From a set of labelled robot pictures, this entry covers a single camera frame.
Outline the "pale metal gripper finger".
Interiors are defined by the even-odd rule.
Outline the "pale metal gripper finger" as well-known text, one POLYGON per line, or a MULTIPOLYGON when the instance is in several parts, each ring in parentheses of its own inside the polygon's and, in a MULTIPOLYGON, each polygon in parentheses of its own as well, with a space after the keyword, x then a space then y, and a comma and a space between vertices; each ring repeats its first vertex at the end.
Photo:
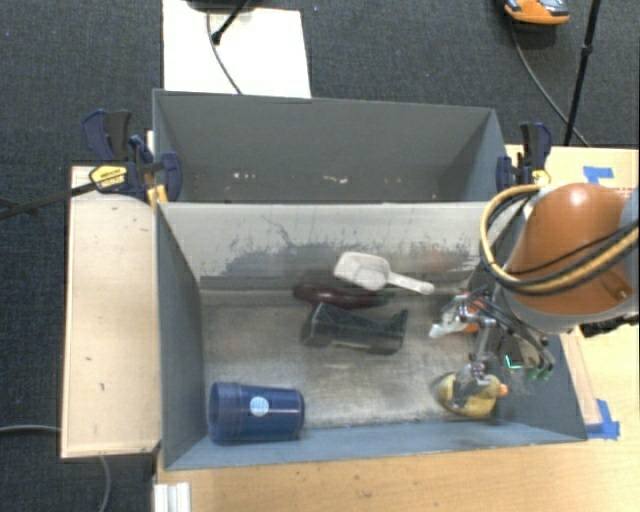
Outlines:
POLYGON ((495 405, 495 376, 488 375, 467 400, 469 406, 495 405))
POLYGON ((466 364, 454 374, 452 402, 465 404, 478 389, 481 372, 474 364, 466 364))

